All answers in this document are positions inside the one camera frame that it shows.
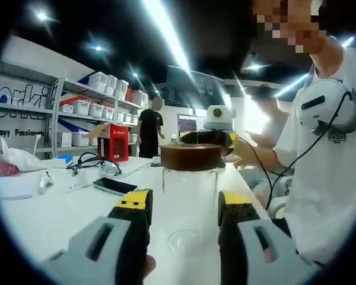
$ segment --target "brown jar lid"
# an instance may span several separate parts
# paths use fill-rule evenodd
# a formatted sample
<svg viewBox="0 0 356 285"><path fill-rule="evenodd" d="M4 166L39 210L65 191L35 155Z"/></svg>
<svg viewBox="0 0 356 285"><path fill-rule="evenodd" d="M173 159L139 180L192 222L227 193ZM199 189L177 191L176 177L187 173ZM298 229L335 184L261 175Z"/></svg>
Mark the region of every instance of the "brown jar lid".
<svg viewBox="0 0 356 285"><path fill-rule="evenodd" d="M203 171L216 168L220 146L215 144L161 145L161 163L178 171Z"/></svg>

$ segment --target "smartphone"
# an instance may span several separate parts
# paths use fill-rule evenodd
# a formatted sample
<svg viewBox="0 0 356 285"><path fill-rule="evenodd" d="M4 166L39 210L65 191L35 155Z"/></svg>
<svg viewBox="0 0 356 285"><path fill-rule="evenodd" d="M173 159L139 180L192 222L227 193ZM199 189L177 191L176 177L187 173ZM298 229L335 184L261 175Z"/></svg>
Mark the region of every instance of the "smartphone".
<svg viewBox="0 0 356 285"><path fill-rule="evenodd" d="M132 192L137 188L135 185L115 181L109 178L100 178L96 180L93 183L95 188L98 188L100 190L119 195L119 196L124 196L128 192Z"/></svg>

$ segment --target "white shelving unit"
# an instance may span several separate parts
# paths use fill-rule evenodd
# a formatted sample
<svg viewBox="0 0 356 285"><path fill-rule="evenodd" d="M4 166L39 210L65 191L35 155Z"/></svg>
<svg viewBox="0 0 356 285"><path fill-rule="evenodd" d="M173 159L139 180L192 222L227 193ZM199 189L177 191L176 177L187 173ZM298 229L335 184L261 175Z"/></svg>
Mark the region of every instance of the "white shelving unit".
<svg viewBox="0 0 356 285"><path fill-rule="evenodd" d="M8 103L0 103L0 111L12 112L12 113L33 113L45 117L45 146L36 149L37 153L49 153L48 157L56 157L60 152L66 151L92 151L95 150L96 146L86 146L86 147L57 147L57 128L58 128L58 118L74 118L79 120L84 120L87 122L95 124L117 124L125 126L128 128L135 127L136 124L124 123L117 121L118 107L129 110L129 113L136 114L137 110L141 107L126 100L120 100L116 96L109 96L102 92L96 91L95 89L74 82L67 78L58 78L48 73L35 70L23 64L15 64L13 62L1 62L0 64L0 76L9 77L19 81L25 81L28 83L36 83L41 86L50 87L51 92L46 99L46 106L44 109L38 108L32 105L14 105ZM115 109L113 120L95 118L92 116L78 115L74 113L65 113L59 111L59 103L61 100L62 92L67 92L76 95L82 95L88 99L98 100L101 104L108 103Z"/></svg>

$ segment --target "white table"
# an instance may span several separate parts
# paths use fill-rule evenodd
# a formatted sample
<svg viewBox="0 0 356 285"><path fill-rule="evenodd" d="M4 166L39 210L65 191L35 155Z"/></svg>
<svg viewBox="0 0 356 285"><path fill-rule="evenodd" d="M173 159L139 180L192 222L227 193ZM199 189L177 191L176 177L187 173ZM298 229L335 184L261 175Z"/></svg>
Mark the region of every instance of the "white table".
<svg viewBox="0 0 356 285"><path fill-rule="evenodd" d="M150 163L151 160L130 157L121 163L123 173ZM89 180L99 178L98 169L86 169ZM71 183L71 171L50 169L54 185L44 195L30 199L0 201L0 210L13 238L32 261L39 262L60 249L68 248L68 241L83 227L99 216L107 216L118 196L88 187L66 193ZM122 182L151 188L154 196L162 193L162 167L149 167L120 179ZM249 197L262 219L269 219L246 182L232 164L219 170L218 190L235 191ZM165 240L158 237L161 231L158 224L150 228L151 243L148 253L155 257L157 268L145 280L145 284L219 284L220 255L217 240L203 255L195 258L172 256Z"/></svg>

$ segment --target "black ceiling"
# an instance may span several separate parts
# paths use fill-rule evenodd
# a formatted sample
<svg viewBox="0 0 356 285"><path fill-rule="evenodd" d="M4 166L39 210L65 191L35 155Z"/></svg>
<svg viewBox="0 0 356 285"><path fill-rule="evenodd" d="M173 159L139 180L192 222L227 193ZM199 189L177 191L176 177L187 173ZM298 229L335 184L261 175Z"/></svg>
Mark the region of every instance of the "black ceiling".
<svg viewBox="0 0 356 285"><path fill-rule="evenodd" d="M160 1L194 70L221 78L232 78L235 72L242 79L287 83L310 67L307 55L296 54L283 40L271 39L263 27L253 23L248 0ZM38 23L31 14L34 7L44 7L57 21L48 22L47 27ZM329 32L349 36L343 22L336 21L337 13L327 7L320 14ZM18 16L14 33L94 70L128 80L132 67L145 82L164 82L167 65L176 64L141 0L33 1ZM88 50L87 43L96 41L110 52ZM271 66L241 75L243 60L251 51Z"/></svg>

